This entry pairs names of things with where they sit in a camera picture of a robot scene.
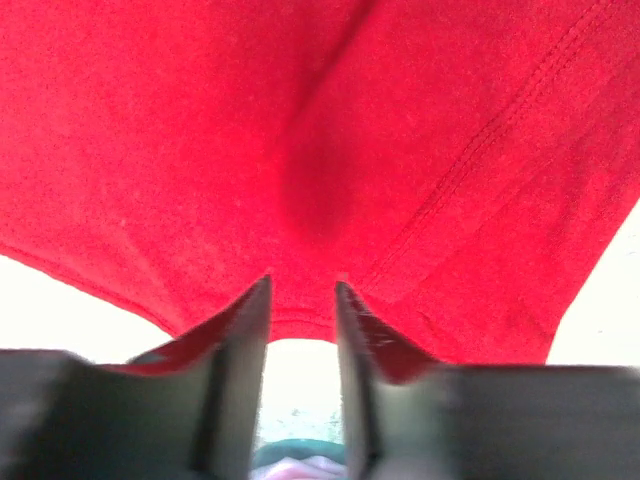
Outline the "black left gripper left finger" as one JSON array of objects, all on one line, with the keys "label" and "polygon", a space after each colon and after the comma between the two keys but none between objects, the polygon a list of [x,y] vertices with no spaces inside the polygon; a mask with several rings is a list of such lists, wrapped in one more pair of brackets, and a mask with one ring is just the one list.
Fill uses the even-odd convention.
[{"label": "black left gripper left finger", "polygon": [[272,282],[133,362],[1,354],[5,479],[245,479]]}]

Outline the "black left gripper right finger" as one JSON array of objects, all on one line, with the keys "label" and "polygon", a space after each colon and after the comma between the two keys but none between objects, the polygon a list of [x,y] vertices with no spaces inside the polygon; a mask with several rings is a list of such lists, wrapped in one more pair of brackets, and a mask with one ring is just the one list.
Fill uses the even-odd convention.
[{"label": "black left gripper right finger", "polygon": [[352,479],[635,479],[639,372],[442,363],[336,294]]}]

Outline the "red t-shirt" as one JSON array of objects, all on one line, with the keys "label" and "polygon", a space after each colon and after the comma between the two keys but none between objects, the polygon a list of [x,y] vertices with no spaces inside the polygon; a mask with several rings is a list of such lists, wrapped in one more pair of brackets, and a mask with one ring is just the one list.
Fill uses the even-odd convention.
[{"label": "red t-shirt", "polygon": [[541,363],[638,197],[635,1],[1,5],[2,253],[170,334]]}]

